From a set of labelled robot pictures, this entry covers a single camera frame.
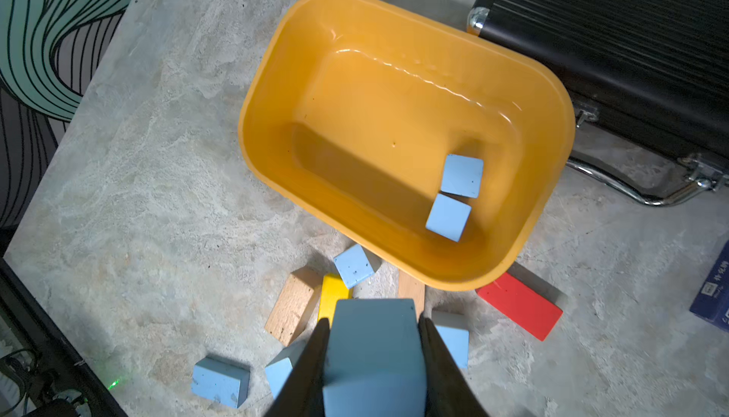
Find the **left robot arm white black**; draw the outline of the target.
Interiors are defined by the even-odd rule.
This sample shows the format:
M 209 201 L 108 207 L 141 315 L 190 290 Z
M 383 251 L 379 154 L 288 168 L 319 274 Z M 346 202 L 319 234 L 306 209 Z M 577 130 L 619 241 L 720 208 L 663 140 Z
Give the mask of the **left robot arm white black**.
M 125 416 L 111 394 L 83 369 L 44 364 L 34 350 L 1 356 L 3 416 Z

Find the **light blue block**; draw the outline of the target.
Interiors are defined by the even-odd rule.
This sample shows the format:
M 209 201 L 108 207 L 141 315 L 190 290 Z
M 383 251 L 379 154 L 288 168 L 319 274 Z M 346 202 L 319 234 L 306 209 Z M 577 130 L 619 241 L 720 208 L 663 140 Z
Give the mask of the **light blue block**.
M 452 242 L 459 242 L 472 208 L 449 196 L 438 194 L 426 221 L 426 229 Z

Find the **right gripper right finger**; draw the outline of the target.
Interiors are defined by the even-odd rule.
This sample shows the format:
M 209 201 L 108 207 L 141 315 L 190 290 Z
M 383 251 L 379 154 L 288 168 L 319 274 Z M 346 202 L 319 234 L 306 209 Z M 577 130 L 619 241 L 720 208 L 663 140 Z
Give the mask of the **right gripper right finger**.
M 482 416 L 488 413 L 469 388 L 434 324 L 420 316 L 418 329 L 426 371 L 426 416 Z

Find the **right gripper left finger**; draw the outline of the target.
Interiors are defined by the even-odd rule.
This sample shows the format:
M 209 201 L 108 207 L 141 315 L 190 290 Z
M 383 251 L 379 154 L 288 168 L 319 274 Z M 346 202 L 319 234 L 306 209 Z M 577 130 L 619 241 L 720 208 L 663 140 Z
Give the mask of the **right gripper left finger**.
M 265 416 L 325 415 L 324 369 L 329 340 L 330 321 L 323 318 L 303 344 L 292 372 Z

